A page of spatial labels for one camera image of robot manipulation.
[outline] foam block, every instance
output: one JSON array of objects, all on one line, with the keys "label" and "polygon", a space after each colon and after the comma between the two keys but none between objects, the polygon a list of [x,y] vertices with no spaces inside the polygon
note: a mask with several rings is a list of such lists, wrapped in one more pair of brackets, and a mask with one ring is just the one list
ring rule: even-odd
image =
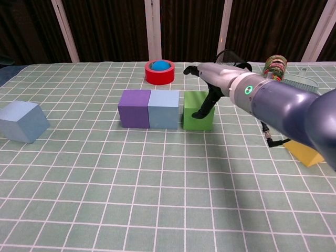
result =
[{"label": "foam block", "polygon": [[215,108],[203,119],[192,118],[192,114],[197,112],[203,104],[207,91],[185,91],[183,108],[183,129],[184,130],[212,130]]},{"label": "foam block", "polygon": [[123,128],[149,129],[148,101],[150,90],[124,90],[118,111]]},{"label": "foam block", "polygon": [[289,141],[284,144],[284,147],[306,167],[324,161],[324,158],[316,150],[296,141]]},{"label": "foam block", "polygon": [[179,91],[152,90],[148,102],[151,129],[177,129],[179,127]]},{"label": "foam block", "polygon": [[49,127],[50,123],[36,103],[13,101],[0,110],[0,131],[9,140],[33,143]]}]

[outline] yellow block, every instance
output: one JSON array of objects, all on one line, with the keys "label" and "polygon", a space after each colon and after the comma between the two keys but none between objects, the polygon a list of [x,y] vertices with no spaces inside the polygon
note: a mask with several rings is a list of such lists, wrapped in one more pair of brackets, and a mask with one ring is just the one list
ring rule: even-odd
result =
[{"label": "yellow block", "polygon": [[310,167],[324,161],[324,158],[316,150],[293,140],[284,144],[285,148],[292,153],[306,167]]}]

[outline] can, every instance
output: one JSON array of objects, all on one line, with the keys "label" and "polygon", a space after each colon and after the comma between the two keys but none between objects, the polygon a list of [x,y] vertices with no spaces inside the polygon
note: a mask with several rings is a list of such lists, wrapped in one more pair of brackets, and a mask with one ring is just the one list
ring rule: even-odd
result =
[{"label": "can", "polygon": [[287,68],[287,59],[282,55],[272,55],[266,60],[263,76],[266,77],[267,73],[271,72],[273,80],[282,81],[284,79],[285,71]]}]

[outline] tape roll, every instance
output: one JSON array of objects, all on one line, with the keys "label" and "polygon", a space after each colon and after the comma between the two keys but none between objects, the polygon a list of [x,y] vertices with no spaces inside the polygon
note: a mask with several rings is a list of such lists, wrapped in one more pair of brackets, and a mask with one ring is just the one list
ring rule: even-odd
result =
[{"label": "tape roll", "polygon": [[170,68],[164,71],[155,71],[152,70],[151,67],[156,60],[151,60],[145,65],[145,80],[153,85],[165,85],[172,83],[175,79],[175,65],[169,60],[164,60],[169,65]]}]

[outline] light blue block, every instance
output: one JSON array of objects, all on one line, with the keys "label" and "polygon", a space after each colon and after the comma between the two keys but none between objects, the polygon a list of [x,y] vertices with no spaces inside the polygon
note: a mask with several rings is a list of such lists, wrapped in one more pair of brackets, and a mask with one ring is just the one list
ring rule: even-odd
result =
[{"label": "light blue block", "polygon": [[177,129],[179,127],[179,91],[152,90],[148,102],[151,129]]},{"label": "light blue block", "polygon": [[0,110],[0,131],[9,140],[33,143],[49,127],[50,123],[36,103],[13,101]]}]

